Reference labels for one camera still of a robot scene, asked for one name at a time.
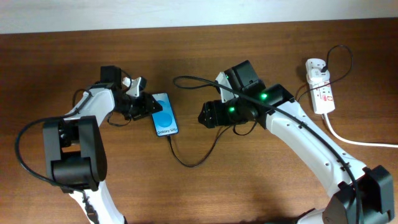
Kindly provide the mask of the blue Galaxy smartphone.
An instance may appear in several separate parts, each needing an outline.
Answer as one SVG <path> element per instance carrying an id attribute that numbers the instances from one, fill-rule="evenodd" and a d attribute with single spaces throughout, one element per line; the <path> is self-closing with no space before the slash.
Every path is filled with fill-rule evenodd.
<path id="1" fill-rule="evenodd" d="M 162 107 L 162 111 L 152 114 L 156 135 L 162 137 L 177 134 L 179 132 L 178 124 L 169 95 L 167 93 L 157 93 L 152 96 Z"/>

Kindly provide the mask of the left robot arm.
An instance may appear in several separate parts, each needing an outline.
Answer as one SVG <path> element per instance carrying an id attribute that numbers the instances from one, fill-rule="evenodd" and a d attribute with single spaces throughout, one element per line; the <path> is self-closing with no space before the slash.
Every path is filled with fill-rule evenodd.
<path id="1" fill-rule="evenodd" d="M 43 125 L 47 177 L 60 184 L 90 223 L 126 223 L 106 185 L 108 163 L 100 125 L 113 112 L 136 121 L 162 110 L 146 92 L 146 79 L 132 79 L 114 65 L 102 66 L 100 80 L 84 88 L 64 118 Z"/>

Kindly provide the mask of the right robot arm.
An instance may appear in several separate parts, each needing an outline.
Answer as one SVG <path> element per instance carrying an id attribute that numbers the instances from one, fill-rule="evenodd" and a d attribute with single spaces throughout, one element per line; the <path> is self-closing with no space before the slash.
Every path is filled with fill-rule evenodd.
<path id="1" fill-rule="evenodd" d="M 339 147 L 282 85 L 266 87 L 249 61 L 220 72 L 220 100 L 204 103 L 198 121 L 207 128 L 255 121 L 286 143 L 316 175 L 330 197 L 296 223 L 389 223 L 395 217 L 391 174 L 373 169 Z"/>

